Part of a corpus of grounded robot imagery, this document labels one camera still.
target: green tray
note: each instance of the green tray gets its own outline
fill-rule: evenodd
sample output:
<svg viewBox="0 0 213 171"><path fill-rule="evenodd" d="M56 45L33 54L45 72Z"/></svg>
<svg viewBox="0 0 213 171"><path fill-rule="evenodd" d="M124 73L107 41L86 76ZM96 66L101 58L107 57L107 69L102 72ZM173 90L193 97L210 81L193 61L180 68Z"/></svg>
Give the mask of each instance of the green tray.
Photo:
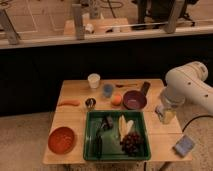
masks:
<svg viewBox="0 0 213 171"><path fill-rule="evenodd" d="M93 150L94 139L96 137L96 131L101 124L103 116L105 115L110 115L112 117L113 128L102 133L102 156L100 159L98 159ZM118 130L118 119L121 115L125 116L126 121L134 121L131 131L137 131L140 133L144 140L137 156L128 156L121 149ZM87 161L149 160L151 153L143 113L134 110L93 110L88 112L85 128L83 157Z"/></svg>

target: orange carrot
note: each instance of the orange carrot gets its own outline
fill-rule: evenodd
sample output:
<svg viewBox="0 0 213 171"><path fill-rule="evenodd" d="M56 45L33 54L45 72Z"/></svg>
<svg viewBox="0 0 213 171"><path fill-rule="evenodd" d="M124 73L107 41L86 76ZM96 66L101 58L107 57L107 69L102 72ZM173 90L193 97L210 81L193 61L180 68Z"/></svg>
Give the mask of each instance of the orange carrot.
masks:
<svg viewBox="0 0 213 171"><path fill-rule="evenodd" d="M57 106L64 106L64 105L79 106L80 102L78 100L64 100L59 102Z"/></svg>

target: floor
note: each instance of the floor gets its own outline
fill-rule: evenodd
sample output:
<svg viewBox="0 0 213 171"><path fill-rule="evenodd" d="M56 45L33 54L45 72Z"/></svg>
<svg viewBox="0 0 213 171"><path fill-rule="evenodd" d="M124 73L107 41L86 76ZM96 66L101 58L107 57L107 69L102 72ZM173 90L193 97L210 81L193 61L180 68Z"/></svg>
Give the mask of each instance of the floor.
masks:
<svg viewBox="0 0 213 171"><path fill-rule="evenodd" d="M183 127L191 118L208 114L187 101L177 113ZM63 166L42 164L54 112L0 117L1 171L65 171ZM173 163L168 171L213 171L213 119L195 120L185 134L195 142L190 162ZM147 171L157 171L162 163L148 163ZM73 171L142 171L143 163L73 165Z"/></svg>
<svg viewBox="0 0 213 171"><path fill-rule="evenodd" d="M99 0L101 7L108 6L103 0ZM11 0L6 8L8 16L22 39L47 38L63 35L65 22L72 19L71 4L74 0ZM130 24L137 24L137 6L131 0L118 0L122 2L121 8L115 8L116 17L126 17ZM196 25L213 24L213 1L199 0L195 5L188 5L187 12ZM104 18L112 18L109 8L100 8ZM83 14L89 12L88 7L82 9ZM147 24L153 22L146 18ZM179 20L178 27L190 26L190 22Z"/></svg>

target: desk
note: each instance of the desk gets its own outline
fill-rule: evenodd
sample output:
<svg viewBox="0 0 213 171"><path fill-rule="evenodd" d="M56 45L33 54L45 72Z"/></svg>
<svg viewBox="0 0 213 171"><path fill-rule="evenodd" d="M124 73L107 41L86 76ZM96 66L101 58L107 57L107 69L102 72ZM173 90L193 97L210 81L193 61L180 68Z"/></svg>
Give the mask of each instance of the desk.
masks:
<svg viewBox="0 0 213 171"><path fill-rule="evenodd" d="M60 106L56 108L52 132L60 126L71 127L77 134L77 143L75 148L68 154L56 155L46 147L43 162L45 164L84 164L83 145L84 145L84 129L86 121L87 109L84 104L89 97L96 99L97 110L121 110L122 106L114 107L110 104L110 100L102 97L101 88L105 83L111 84L136 84L132 87L116 88L115 91L124 94L131 89L139 90L145 80L101 80L101 85L95 91L89 88L87 80L67 80L63 82L58 101L77 99L81 104L75 106ZM172 150L172 146L182 137L182 131L177 118L175 117L168 125L163 125L154 113L156 105L160 104L159 94L164 88L160 79L146 79L151 83L151 87L147 94L147 105L143 109L148 139L151 149L151 159L154 161L185 161L191 160L191 154L185 158L180 158Z"/></svg>

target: grapes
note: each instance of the grapes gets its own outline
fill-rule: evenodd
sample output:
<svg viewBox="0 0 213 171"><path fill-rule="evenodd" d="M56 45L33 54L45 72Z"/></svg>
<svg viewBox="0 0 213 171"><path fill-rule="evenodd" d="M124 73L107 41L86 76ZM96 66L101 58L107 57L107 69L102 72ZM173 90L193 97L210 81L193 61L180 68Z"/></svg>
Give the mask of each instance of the grapes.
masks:
<svg viewBox="0 0 213 171"><path fill-rule="evenodd" d="M123 138L120 145L122 151L125 151L129 156L136 156L142 143L143 140L138 132L130 132Z"/></svg>

